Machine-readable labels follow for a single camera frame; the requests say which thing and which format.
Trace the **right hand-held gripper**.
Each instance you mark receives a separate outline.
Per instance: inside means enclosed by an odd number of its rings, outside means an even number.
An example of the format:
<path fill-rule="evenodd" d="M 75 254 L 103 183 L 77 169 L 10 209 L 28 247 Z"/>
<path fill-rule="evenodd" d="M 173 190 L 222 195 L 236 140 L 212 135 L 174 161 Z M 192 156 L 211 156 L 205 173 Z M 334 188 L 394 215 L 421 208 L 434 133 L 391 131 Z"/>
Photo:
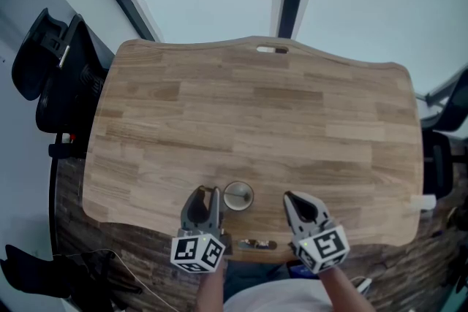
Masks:
<path fill-rule="evenodd" d="M 283 204 L 288 225 L 294 234 L 293 252 L 311 273 L 319 274 L 347 258 L 350 245 L 344 227 L 331 224 L 322 228 L 330 213 L 321 199 L 304 192 L 290 191 L 284 194 Z M 313 231 L 300 232 L 300 229 Z"/>

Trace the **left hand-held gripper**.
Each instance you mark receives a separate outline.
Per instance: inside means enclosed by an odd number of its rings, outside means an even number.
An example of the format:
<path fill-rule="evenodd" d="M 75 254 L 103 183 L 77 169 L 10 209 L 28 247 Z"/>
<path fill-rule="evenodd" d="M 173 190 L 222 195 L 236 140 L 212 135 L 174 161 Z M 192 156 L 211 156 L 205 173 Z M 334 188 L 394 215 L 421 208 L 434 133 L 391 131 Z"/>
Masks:
<path fill-rule="evenodd" d="M 170 263 L 188 273 L 214 273 L 227 249 L 222 227 L 221 193 L 209 188 L 208 219 L 205 221 L 205 191 L 196 188 L 181 211 L 181 228 L 172 239 Z"/>

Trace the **white ceramic mug with teabag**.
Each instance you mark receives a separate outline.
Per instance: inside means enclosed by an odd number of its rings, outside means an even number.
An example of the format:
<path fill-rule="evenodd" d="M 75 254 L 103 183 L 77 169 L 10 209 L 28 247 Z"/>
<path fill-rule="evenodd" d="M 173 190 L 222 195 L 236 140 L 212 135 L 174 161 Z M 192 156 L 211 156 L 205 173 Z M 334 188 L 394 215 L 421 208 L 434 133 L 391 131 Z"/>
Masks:
<path fill-rule="evenodd" d="M 235 194 L 248 193 L 249 199 L 247 201 L 244 201 L 242 198 L 231 197 L 231 196 L 225 195 L 224 193 L 235 193 Z M 254 191 L 252 187 L 245 182 L 233 181 L 232 183 L 228 184 L 225 187 L 223 191 L 223 200 L 227 208 L 233 211 L 243 211 L 243 210 L 248 209 L 252 205 L 254 201 Z"/>

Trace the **person's left forearm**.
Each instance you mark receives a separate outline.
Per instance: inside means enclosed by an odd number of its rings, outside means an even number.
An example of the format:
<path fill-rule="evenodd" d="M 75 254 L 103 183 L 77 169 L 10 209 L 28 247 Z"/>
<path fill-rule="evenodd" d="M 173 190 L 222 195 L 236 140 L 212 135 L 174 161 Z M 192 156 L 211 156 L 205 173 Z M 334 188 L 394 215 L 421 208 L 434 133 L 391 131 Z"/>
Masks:
<path fill-rule="evenodd" d="M 195 312 L 223 312 L 224 276 L 227 269 L 225 260 L 214 273 L 204 273 L 200 277 L 197 290 Z"/>

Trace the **person's right forearm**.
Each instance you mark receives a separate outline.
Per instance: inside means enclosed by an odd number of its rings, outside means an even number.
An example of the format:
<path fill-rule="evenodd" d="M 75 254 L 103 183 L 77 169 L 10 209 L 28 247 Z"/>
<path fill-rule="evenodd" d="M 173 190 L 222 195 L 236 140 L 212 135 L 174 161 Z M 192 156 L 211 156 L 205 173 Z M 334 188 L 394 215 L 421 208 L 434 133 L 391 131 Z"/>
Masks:
<path fill-rule="evenodd" d="M 340 268 L 332 267 L 318 276 L 331 301 L 333 312 L 376 312 Z"/>

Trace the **dark smartphone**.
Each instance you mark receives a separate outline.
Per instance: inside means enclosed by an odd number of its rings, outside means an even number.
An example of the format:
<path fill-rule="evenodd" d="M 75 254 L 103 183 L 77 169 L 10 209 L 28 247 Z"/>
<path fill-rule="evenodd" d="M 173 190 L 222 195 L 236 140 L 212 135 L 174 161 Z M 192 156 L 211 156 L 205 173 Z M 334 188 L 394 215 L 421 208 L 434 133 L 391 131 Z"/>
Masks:
<path fill-rule="evenodd" d="M 309 279 L 317 280 L 318 277 L 313 272 L 310 271 L 305 265 L 294 264 L 288 266 L 288 271 L 291 278 L 294 279 Z"/>

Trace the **person's dark trousers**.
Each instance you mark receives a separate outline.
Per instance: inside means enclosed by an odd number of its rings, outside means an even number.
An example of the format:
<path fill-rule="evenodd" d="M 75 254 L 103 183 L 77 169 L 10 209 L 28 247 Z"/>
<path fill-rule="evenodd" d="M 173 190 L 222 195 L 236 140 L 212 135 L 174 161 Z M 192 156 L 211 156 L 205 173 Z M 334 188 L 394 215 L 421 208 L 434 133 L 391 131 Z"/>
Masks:
<path fill-rule="evenodd" d="M 263 264 L 228 260 L 224 276 L 224 302 L 245 289 L 290 279 L 286 264 Z"/>

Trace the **person's white shirt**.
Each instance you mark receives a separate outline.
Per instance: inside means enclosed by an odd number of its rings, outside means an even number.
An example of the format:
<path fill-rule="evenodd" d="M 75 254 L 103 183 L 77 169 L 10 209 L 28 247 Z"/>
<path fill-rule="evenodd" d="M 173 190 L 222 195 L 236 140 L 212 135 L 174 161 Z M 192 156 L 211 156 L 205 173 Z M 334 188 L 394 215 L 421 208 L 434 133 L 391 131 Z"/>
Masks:
<path fill-rule="evenodd" d="M 245 289 L 224 303 L 224 312 L 333 312 L 321 281 L 284 279 Z"/>

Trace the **white charger plug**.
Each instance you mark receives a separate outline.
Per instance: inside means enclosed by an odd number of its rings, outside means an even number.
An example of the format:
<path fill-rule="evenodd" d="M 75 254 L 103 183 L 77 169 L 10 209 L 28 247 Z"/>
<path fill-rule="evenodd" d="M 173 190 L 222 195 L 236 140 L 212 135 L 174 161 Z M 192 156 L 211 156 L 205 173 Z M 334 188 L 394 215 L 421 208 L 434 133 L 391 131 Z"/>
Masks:
<path fill-rule="evenodd" d="M 364 276 L 357 276 L 351 279 L 352 284 L 358 290 L 359 293 L 365 294 L 371 286 L 372 279 Z"/>

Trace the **white table edge fitting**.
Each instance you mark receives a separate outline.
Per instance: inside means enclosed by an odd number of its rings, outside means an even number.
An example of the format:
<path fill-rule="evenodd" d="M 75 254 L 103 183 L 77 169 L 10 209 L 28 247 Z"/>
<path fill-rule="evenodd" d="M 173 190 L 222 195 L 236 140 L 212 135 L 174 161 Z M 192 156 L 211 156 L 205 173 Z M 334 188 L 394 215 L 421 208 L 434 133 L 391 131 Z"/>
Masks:
<path fill-rule="evenodd" d="M 414 211 L 433 210 L 437 204 L 434 194 L 412 195 L 409 199 L 409 208 Z"/>

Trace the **black mesh office chair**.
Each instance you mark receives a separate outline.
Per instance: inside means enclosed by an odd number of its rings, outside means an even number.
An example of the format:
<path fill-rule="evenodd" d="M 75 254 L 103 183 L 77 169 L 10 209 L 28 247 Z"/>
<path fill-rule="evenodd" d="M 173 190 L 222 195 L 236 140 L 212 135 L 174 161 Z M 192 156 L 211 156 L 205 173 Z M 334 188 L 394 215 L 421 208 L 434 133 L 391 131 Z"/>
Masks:
<path fill-rule="evenodd" d="M 468 166 L 468 147 L 462 155 L 451 153 L 446 132 L 454 132 L 468 118 L 468 68 L 449 90 L 442 111 L 421 121 L 423 135 L 423 193 L 442 199 L 453 189 L 453 165 Z"/>

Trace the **black office chair with headrest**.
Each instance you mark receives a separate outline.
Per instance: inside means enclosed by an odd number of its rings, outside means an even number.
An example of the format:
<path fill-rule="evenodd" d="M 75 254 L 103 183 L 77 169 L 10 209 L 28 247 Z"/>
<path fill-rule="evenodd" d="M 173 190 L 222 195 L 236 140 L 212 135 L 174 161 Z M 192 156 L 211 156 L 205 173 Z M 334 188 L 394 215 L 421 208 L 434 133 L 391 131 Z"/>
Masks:
<path fill-rule="evenodd" d="M 38 101 L 40 131 L 76 135 L 74 142 L 51 144 L 50 157 L 86 157 L 107 73 L 81 15 L 64 23 L 41 11 L 15 57 L 12 81 L 25 99 Z"/>

